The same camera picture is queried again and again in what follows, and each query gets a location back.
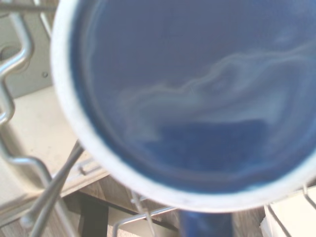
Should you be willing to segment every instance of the blue glaze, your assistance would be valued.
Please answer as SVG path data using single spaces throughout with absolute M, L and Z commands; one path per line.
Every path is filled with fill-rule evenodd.
M 315 0 L 82 1 L 71 62 L 104 142 L 158 182 L 229 193 L 315 148 Z
M 233 237 L 230 213 L 179 211 L 181 237 Z

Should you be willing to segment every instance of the mug handle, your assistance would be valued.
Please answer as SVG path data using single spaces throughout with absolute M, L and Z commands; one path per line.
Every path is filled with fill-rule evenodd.
M 179 211 L 181 237 L 233 237 L 232 215 Z

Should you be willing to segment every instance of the mug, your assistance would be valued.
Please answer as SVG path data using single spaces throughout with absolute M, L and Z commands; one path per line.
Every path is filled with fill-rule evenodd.
M 315 55 L 313 1 L 62 0 L 51 66 L 118 181 L 182 209 L 184 236 L 231 236 L 229 213 L 315 176 Z

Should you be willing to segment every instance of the metal wire rack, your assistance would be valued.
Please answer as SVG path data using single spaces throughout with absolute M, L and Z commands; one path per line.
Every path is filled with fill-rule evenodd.
M 41 4 L 40 0 L 34 0 L 34 5 L 16 4 L 13 3 L 12 0 L 3 0 L 2 2 L 0 2 L 0 13 L 4 13 L 4 16 L 10 17 L 13 28 L 15 29 L 21 43 L 20 51 L 13 57 L 9 58 L 8 60 L 0 64 L 0 127 L 4 126 L 11 120 L 15 111 L 14 101 L 12 99 L 11 94 L 8 91 L 5 79 L 16 68 L 19 68 L 20 66 L 23 66 L 24 64 L 28 63 L 28 61 L 32 57 L 34 49 L 32 36 L 30 35 L 28 27 L 25 24 L 23 14 L 40 14 L 40 18 L 47 32 L 47 35 L 50 37 L 51 26 L 48 23 L 46 13 L 52 13 L 55 10 L 56 7 L 44 6 Z M 57 175 L 54 177 L 54 179 L 52 179 L 47 167 L 40 159 L 28 156 L 13 156 L 10 153 L 7 145 L 5 144 L 3 138 L 0 136 L 0 156 L 12 165 L 28 166 L 32 168 L 41 180 L 42 185 L 45 187 L 40 197 L 33 203 L 29 211 L 20 219 L 20 223 L 23 227 L 32 228 L 30 233 L 31 237 L 41 236 L 43 229 L 46 225 L 46 222 L 48 220 L 48 217 L 54 207 L 60 219 L 62 220 L 62 223 L 65 227 L 65 230 L 67 231 L 68 236 L 79 236 L 68 217 L 66 206 L 62 199 L 59 197 L 59 195 L 71 168 L 76 163 L 76 161 L 82 153 L 83 148 L 77 141 L 68 157 L 68 160 L 57 173 Z M 314 209 L 316 209 L 316 203 L 314 203 L 310 198 L 308 188 L 306 185 L 303 186 L 302 192 L 304 194 L 306 201 Z M 131 202 L 135 204 L 139 214 L 116 222 L 113 228 L 113 237 L 118 236 L 118 230 L 122 225 L 142 219 L 147 220 L 152 236 L 158 236 L 153 225 L 152 217 L 172 210 L 176 210 L 176 208 L 166 207 L 149 212 L 148 209 L 144 207 L 142 204 L 142 202 L 145 199 L 145 197 L 140 197 L 135 192 L 132 192 Z M 287 237 L 291 237 L 287 228 L 275 214 L 271 205 L 267 205 L 267 210 L 278 223 L 284 234 Z

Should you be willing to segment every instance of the white mug rim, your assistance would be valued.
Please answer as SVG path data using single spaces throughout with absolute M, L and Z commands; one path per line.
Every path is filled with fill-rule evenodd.
M 56 12 L 51 41 L 54 87 L 61 107 L 82 145 L 117 180 L 157 202 L 199 212 L 232 212 L 255 208 L 285 197 L 315 177 L 316 153 L 276 181 L 231 194 L 205 194 L 178 190 L 151 180 L 124 163 L 95 131 L 86 116 L 72 81 L 70 38 L 76 6 L 80 0 L 61 0 Z

